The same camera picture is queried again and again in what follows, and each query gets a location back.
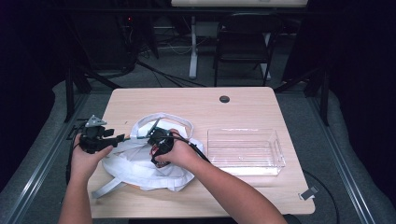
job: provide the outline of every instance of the black chair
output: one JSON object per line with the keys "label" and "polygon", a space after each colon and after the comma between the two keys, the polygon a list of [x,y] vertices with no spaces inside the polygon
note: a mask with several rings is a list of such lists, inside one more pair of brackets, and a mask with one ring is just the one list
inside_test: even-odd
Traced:
{"label": "black chair", "polygon": [[262,85],[265,86],[275,40],[282,28],[282,20],[276,15],[235,13],[220,19],[213,63],[214,86],[218,84],[219,62],[255,63],[254,69],[260,63],[266,63],[267,68],[262,77]]}

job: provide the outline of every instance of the clear plastic container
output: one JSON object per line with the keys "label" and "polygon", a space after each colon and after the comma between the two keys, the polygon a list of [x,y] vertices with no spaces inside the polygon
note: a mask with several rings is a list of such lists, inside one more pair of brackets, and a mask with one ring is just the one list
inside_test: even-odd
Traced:
{"label": "clear plastic container", "polygon": [[208,159],[232,175],[278,175],[285,160],[272,129],[210,129]]}

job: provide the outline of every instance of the hand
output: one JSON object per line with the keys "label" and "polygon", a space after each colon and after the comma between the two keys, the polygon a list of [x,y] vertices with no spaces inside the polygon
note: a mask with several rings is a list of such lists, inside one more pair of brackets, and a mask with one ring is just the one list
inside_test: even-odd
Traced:
{"label": "hand", "polygon": [[[177,136],[178,131],[176,129],[171,129],[170,132],[174,136]],[[157,156],[155,160],[170,161],[174,165],[188,169],[189,164],[192,164],[196,160],[201,160],[201,158],[187,143],[175,139],[172,150],[166,154]]]}
{"label": "hand", "polygon": [[72,170],[70,180],[80,180],[87,182],[95,171],[98,162],[104,158],[108,153],[111,152],[113,146],[105,147],[104,149],[96,152],[95,154],[89,154],[82,150],[79,145],[79,138],[81,134],[76,136],[76,140],[73,146],[76,146],[73,150],[72,156]]}

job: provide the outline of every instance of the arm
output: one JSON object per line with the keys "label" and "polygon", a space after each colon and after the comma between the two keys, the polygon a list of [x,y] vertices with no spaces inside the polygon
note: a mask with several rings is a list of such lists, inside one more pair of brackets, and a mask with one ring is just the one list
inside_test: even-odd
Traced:
{"label": "arm", "polygon": [[277,208],[261,193],[202,160],[182,141],[176,140],[172,151],[156,157],[156,160],[170,161],[192,172],[238,223],[286,223]]}
{"label": "arm", "polygon": [[79,135],[76,137],[72,157],[70,181],[64,195],[59,223],[92,223],[90,199],[88,196],[88,180],[96,169],[98,162],[110,153],[112,146],[89,154],[79,146]]}

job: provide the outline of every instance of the tabletop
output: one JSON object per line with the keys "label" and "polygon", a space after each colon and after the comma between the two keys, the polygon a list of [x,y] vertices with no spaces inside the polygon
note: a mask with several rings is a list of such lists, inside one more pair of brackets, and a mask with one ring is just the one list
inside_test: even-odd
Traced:
{"label": "tabletop", "polygon": [[305,7],[307,0],[172,0],[173,7]]}
{"label": "tabletop", "polygon": [[[222,103],[219,98],[228,96]],[[282,214],[311,214],[312,199],[301,200],[308,189],[290,135],[271,88],[161,88],[117,89],[108,102],[103,119],[114,134],[130,133],[143,117],[163,112],[187,119],[194,126],[193,138],[207,149],[207,132],[212,129],[276,130],[286,166],[279,175],[241,177],[266,196]],[[88,191],[112,180],[100,163],[89,181]],[[125,186],[94,199],[92,217],[227,217],[228,214],[205,187],[193,179],[183,190],[143,191]]]}

